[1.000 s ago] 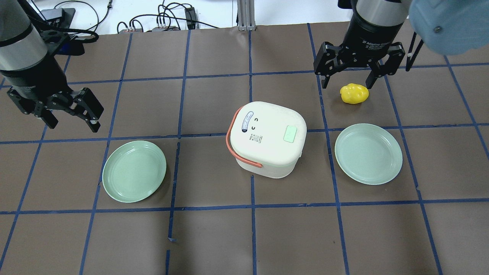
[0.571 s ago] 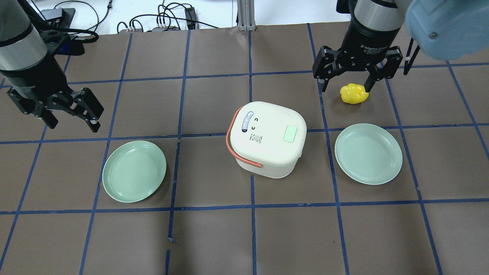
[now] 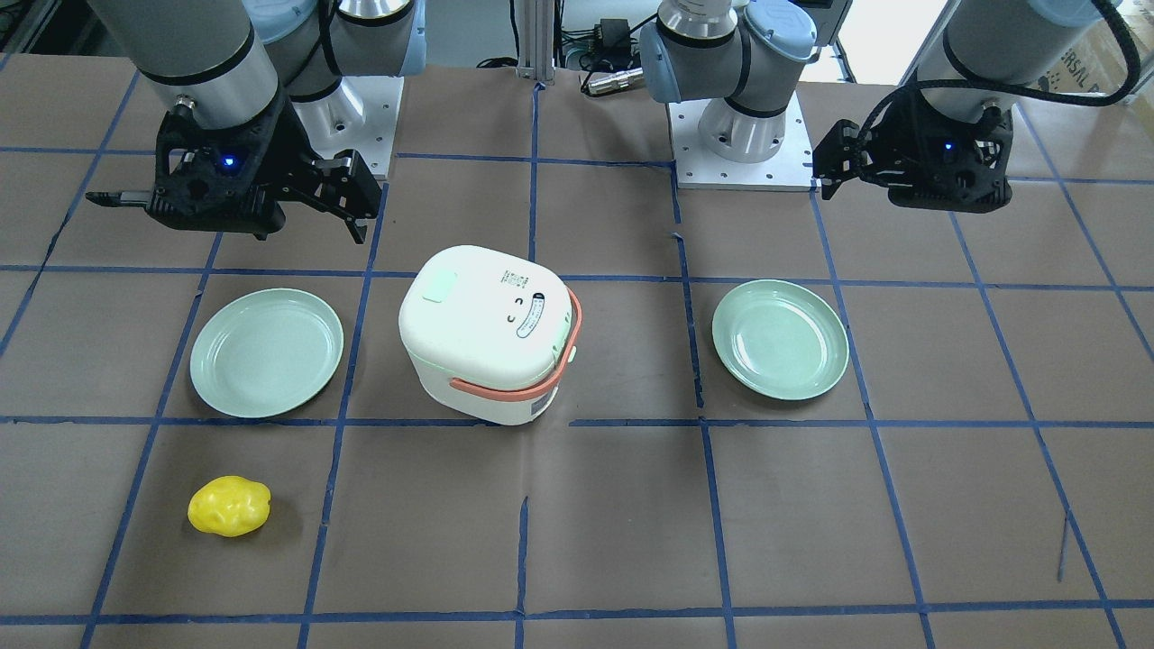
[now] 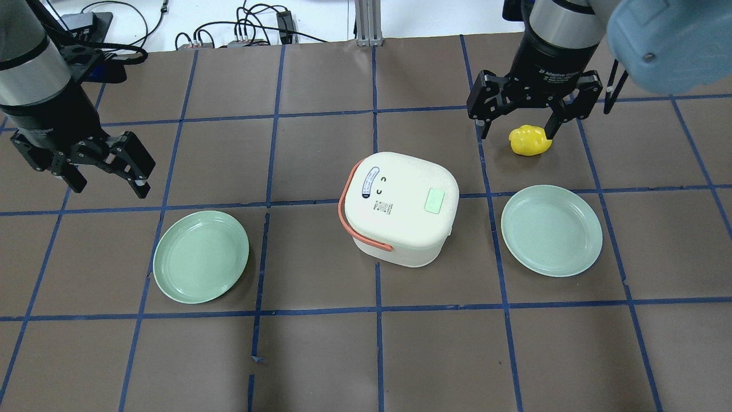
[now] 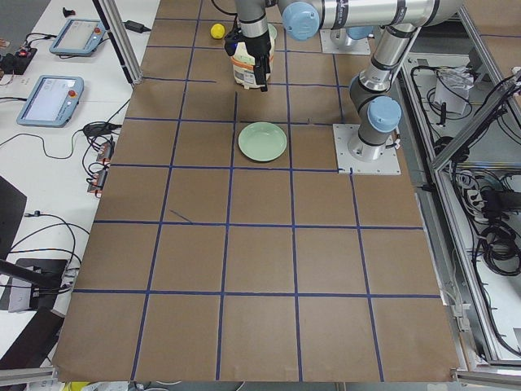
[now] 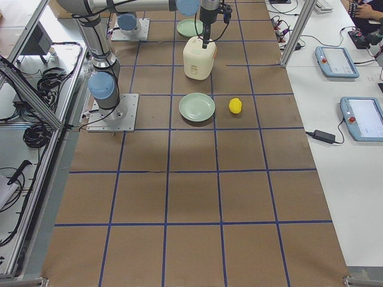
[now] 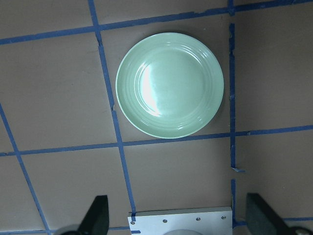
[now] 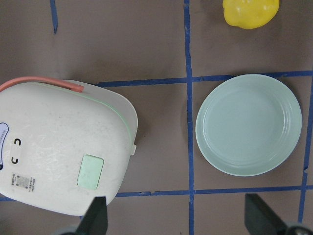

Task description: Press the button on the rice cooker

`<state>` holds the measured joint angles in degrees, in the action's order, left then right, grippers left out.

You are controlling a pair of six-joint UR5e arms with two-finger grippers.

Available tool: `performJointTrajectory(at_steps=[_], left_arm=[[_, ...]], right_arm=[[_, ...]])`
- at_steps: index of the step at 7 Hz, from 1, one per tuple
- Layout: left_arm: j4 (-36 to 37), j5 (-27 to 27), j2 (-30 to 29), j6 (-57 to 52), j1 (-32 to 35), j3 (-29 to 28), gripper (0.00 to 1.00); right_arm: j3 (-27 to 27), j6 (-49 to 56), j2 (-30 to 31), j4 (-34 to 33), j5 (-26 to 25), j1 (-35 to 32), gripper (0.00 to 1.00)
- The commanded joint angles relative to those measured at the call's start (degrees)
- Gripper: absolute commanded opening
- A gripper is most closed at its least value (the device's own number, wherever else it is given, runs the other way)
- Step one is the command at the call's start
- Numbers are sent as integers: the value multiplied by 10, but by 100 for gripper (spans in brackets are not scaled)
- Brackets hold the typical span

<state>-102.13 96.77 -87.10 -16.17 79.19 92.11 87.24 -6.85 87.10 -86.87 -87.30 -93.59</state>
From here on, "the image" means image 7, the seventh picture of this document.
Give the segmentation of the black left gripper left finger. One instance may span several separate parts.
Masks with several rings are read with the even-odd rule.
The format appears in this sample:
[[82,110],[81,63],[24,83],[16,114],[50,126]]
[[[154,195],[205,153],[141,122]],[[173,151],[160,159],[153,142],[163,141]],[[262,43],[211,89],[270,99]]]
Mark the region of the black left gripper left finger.
[[84,219],[78,226],[66,226],[56,235],[106,235],[109,230],[109,202],[106,195],[95,197]]

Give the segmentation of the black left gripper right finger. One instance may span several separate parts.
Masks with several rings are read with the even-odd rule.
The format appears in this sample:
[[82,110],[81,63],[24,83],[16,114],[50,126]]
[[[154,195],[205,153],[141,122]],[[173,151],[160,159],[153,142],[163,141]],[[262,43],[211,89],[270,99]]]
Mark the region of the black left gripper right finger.
[[257,193],[246,195],[246,225],[252,235],[311,235],[310,229],[288,226]]

